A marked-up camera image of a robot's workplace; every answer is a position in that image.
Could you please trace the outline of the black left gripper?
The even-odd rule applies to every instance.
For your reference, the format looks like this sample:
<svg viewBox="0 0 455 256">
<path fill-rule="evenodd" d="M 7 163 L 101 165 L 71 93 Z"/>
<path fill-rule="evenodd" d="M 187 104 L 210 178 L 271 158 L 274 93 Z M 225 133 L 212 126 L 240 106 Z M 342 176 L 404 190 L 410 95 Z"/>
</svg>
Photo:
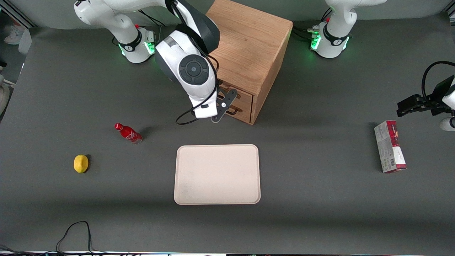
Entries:
<svg viewBox="0 0 455 256">
<path fill-rule="evenodd" d="M 411 95 L 398 102 L 397 116 L 403 117 L 413 112 L 424 112 L 430 110 L 432 115 L 442 113 L 452 114 L 455 108 L 455 78 L 450 76 L 437 84 L 434 91 L 429 96 L 429 103 L 420 95 Z"/>
</svg>

